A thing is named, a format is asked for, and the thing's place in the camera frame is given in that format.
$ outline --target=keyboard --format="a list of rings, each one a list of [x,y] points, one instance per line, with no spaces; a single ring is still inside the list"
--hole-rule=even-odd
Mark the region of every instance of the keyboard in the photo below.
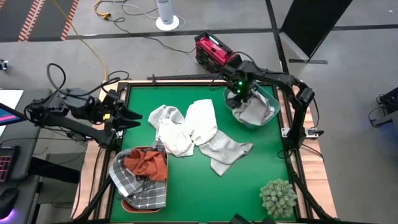
[[[6,182],[17,160],[19,146],[0,147],[0,183]]]

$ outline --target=gray carpet floor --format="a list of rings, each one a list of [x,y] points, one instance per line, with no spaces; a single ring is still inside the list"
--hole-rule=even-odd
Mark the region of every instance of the gray carpet floor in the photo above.
[[[272,0],[278,26],[291,0]],[[144,10],[152,1],[134,1]],[[121,33],[112,23],[98,19],[91,11],[93,2],[80,1],[73,24],[81,34]],[[270,28],[263,0],[175,0],[176,14],[187,23],[182,30]],[[103,4],[103,11],[124,16],[118,6]],[[131,13],[138,10],[127,7]],[[398,3],[393,0],[353,1],[338,26],[398,24]],[[146,16],[127,17],[122,26],[131,32],[157,31],[155,21]],[[251,55],[261,67],[280,70],[272,33],[217,35],[234,50]],[[164,44],[182,50],[194,47],[193,36],[159,37]],[[152,74],[184,75],[205,73],[192,54],[167,50],[153,40],[142,38],[93,39],[87,42],[105,61],[108,70],[126,70],[135,80]],[[286,59],[299,58],[283,43]],[[396,223],[398,208],[398,133],[391,125],[372,128],[368,113],[375,98],[398,84],[398,29],[332,31],[314,59],[327,65],[289,63],[289,70],[315,91],[320,111],[319,128],[325,130],[320,146],[338,216],[342,220],[369,223]],[[0,72],[0,88],[51,88],[45,74],[50,62],[67,72],[68,87],[91,89],[103,79],[103,69],[79,40],[63,42],[0,43],[0,58],[10,61],[7,73]],[[60,73],[52,71],[56,81]],[[54,133],[42,132],[42,136]],[[72,142],[40,141],[37,152],[80,152]],[[44,206],[37,223],[68,219],[70,209]]]

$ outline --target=basket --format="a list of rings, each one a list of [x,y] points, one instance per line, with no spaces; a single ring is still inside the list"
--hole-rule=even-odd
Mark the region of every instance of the basket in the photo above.
[[[256,88],[257,91],[258,91],[265,99],[268,99],[269,104],[275,109],[275,112],[274,112],[274,114],[268,119],[268,121],[266,121],[266,122],[265,122],[264,124],[262,124],[262,125],[249,124],[249,123],[246,123],[246,122],[239,121],[240,123],[243,123],[246,127],[251,128],[251,129],[258,128],[258,127],[261,127],[261,126],[266,125],[277,113],[279,113],[279,110],[280,110],[279,102],[278,102],[273,96],[271,96],[268,92],[266,92],[265,89],[263,89],[263,88],[262,88],[260,85],[258,85],[257,83],[255,83],[255,84],[253,85],[253,87]],[[230,91],[229,89],[225,88],[225,90],[224,90],[224,101],[225,101],[225,102],[226,102],[226,100],[228,99],[228,93],[230,93],[230,92],[231,92],[231,91]],[[232,111],[232,108],[229,107],[226,103],[225,103],[225,106],[226,106],[230,111]]]
[[[135,147],[133,150],[143,150],[147,149],[150,146],[138,146]],[[169,155],[166,153],[166,167],[169,170]],[[154,213],[160,211],[162,208],[156,209],[136,209],[133,206],[129,205],[124,199],[122,200],[122,207],[126,212],[129,213]]]

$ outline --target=green succulent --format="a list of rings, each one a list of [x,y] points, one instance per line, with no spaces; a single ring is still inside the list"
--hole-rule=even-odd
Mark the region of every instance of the green succulent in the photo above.
[[[293,214],[297,195],[287,180],[272,180],[261,187],[260,191],[262,206],[267,209],[268,215],[277,218],[289,217]]]

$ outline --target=computer monitor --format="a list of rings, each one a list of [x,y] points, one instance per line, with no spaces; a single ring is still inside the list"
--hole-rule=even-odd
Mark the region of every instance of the computer monitor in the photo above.
[[[0,103],[0,126],[25,120],[26,117],[22,113]]]

